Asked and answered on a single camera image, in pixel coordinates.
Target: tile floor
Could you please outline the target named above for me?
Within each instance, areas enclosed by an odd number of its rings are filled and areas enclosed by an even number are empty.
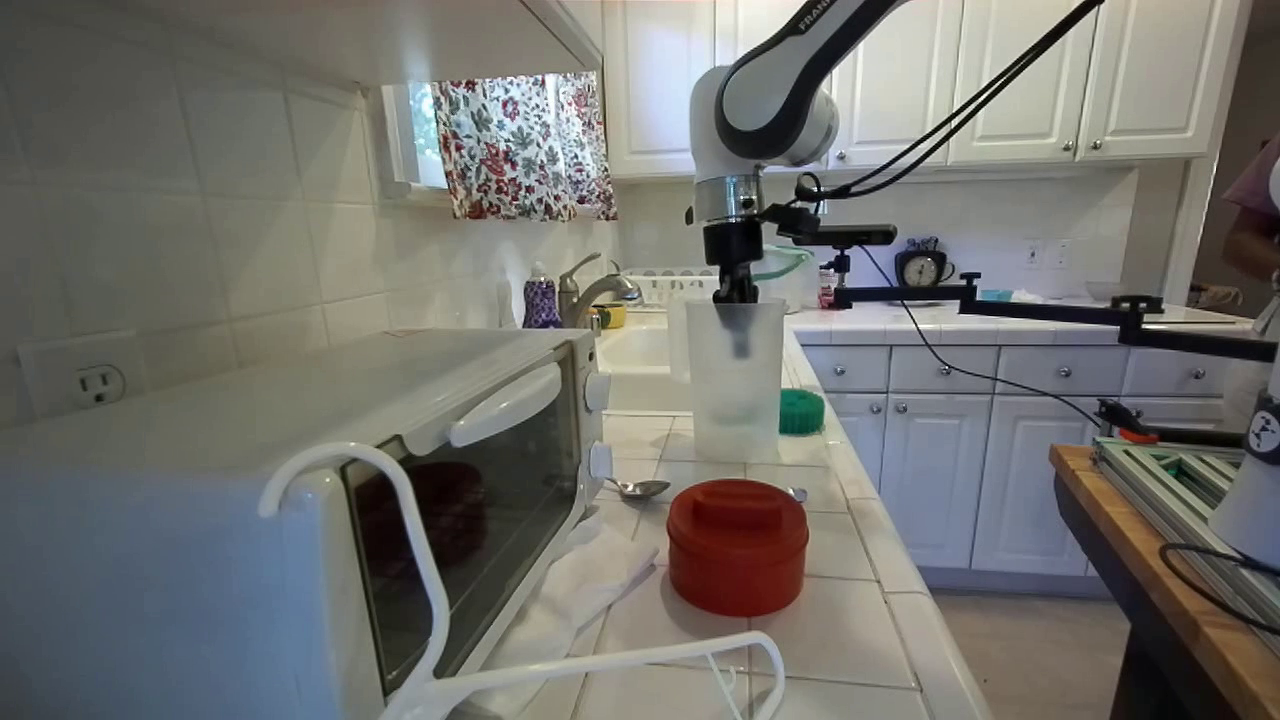
[[[1127,618],[1108,599],[938,596],[995,720],[1104,720]]]

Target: clear plastic cup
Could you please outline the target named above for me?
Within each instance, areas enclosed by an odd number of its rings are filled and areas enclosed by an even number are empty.
[[[786,302],[686,302],[686,325],[698,456],[776,456]]]

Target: spoon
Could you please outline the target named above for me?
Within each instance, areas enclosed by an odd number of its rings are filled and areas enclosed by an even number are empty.
[[[651,497],[660,497],[665,488],[671,488],[669,480],[630,480],[630,484],[620,484],[620,480],[612,480],[612,488],[615,488],[615,497],[620,500],[651,500]]]
[[[792,497],[796,502],[809,502],[809,488],[802,488],[802,484],[792,484],[787,497]]]

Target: white wire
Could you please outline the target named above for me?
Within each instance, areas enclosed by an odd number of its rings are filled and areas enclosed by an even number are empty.
[[[428,605],[434,605],[428,652],[421,654],[414,674],[400,684],[400,691],[392,694],[385,715],[446,720],[459,701],[470,701],[484,688],[510,688],[510,684],[530,684],[530,680],[566,680],[566,674],[584,674],[584,671],[625,671],[625,667],[694,659],[694,654],[703,654],[714,664],[718,652],[736,652],[736,647],[762,647],[770,654],[771,691],[766,694],[758,715],[766,715],[766,720],[776,715],[786,688],[787,688],[787,671],[786,671],[786,654],[780,654],[776,641],[766,633],[736,633],[736,636],[718,636],[718,641],[698,641],[698,642],[660,642],[660,647],[636,647],[636,652],[571,654],[571,659],[491,667],[491,671],[436,680],[436,664],[450,642],[450,590],[446,590],[434,545],[426,537],[428,525],[417,512],[414,480],[406,474],[406,468],[390,451],[380,451],[373,443],[357,443],[357,441],[313,443],[313,447],[289,456],[268,474],[268,488],[263,488],[257,512],[277,517],[293,480],[299,480],[304,472],[318,472],[318,468],[343,465],[343,460],[364,460],[364,465],[380,468],[390,474],[390,484],[397,488],[397,502],[400,502],[400,518],[406,518],[406,530],[414,545],[414,559],[417,559],[417,573],[421,573],[421,581],[428,587]],[[718,671],[718,684],[721,684],[721,694],[732,708],[732,715],[742,715],[732,688],[723,688],[721,671]]]
[[[417,667],[428,667],[436,674],[436,664],[442,664],[446,642],[450,642],[450,590],[446,590],[446,581],[442,581],[428,530],[426,530],[428,525],[417,512],[414,480],[406,474],[406,468],[390,451],[380,451],[373,443],[357,443],[357,441],[313,443],[313,447],[289,456],[273,472],[273,480],[268,480],[268,488],[263,488],[263,497],[257,502],[257,517],[277,517],[289,484],[299,480],[304,472],[333,468],[333,465],[343,465],[343,460],[364,460],[364,465],[380,468],[390,474],[390,484],[397,488],[400,525],[408,530],[408,547],[414,547],[417,573],[421,573],[421,581],[428,587],[428,611],[434,611],[434,636],[428,636],[426,659]]]
[[[729,680],[723,680],[723,667],[721,667],[714,654],[708,654],[708,667],[714,667],[714,674],[718,674],[718,688],[721,688],[732,720],[744,720],[744,711],[736,708],[736,694],[732,694],[732,688],[729,688]]]

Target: faucet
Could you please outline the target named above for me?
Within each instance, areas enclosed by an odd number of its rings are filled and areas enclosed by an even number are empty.
[[[612,293],[615,298],[639,298],[644,293],[625,281],[620,264],[612,264],[609,275],[602,275],[598,282],[579,286],[578,271],[588,268],[591,258],[602,258],[602,253],[578,258],[566,275],[561,275],[561,325],[566,328],[598,328],[591,302],[598,296]]]

